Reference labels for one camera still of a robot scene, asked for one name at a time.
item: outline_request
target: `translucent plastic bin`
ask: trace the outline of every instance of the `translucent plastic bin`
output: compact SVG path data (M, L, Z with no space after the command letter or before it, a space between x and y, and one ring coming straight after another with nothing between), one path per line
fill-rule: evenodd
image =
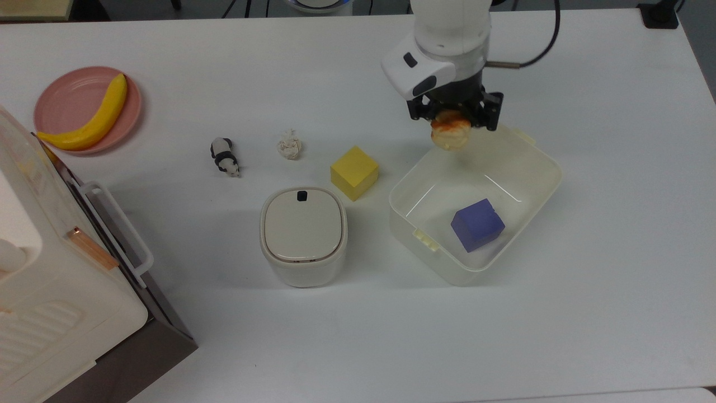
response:
M562 170L520 131L473 129L458 152L433 148L390 192L390 230L453 285L488 268L562 180ZM450 226L456 211L488 199L505 223L496 240L468 253Z

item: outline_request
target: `appliance handle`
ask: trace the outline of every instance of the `appliance handle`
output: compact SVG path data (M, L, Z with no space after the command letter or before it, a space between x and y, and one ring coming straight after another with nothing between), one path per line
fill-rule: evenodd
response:
M109 213L114 219L114 223L117 225L117 228L119 228L119 230L122 232L122 235L124 235L124 237L130 243L130 246L134 249L135 253L137 253L137 256L142 261L141 264L137 265L136 267L134 267L134 265L131 265L130 270L135 276L135 279L139 282L139 284L143 285L144 282L142 281L140 276L147 272L150 267L152 267L152 265L154 264L154 255L149 250L144 240L142 240L142 238L139 236L139 233L134 228L130 220L127 218L127 215L122 211L120 205L117 203L114 196L112 196L112 194L109 190L107 190L107 188L94 181L87 182L86 184L82 185L79 188L79 192L87 197L89 197L90 194L92 194L93 196L98 196L101 201L107 202L102 204L105 206L105 208L112 210Z

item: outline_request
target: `crumpled paper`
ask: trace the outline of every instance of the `crumpled paper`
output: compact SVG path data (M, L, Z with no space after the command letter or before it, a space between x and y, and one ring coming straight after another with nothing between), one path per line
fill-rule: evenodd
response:
M301 141L294 134L294 129L288 129L281 135L281 140L276 144L279 153L285 159L295 160L301 151Z

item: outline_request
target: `black button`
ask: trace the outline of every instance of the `black button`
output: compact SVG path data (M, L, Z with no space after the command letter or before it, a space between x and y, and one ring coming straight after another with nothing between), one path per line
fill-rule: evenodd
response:
M407 63L408 66L412 69L413 67L417 66L417 62L415 61L415 58L410 54L410 52L403 55L403 60L405 60L405 63Z
M431 75L412 89L412 95L417 97L420 94L426 93L427 91L433 89L435 84L437 84L437 78L435 78L434 75Z

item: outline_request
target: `pink plate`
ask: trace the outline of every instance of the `pink plate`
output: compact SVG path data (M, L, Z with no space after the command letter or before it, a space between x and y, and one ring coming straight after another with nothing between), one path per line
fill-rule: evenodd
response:
M111 67L84 67L68 72L43 91L35 104L35 128L43 133L63 133L81 128L99 109L110 81L121 72ZM80 151L64 151L81 156L106 150L130 134L142 109L142 95L127 78L127 99L122 112L97 144Z

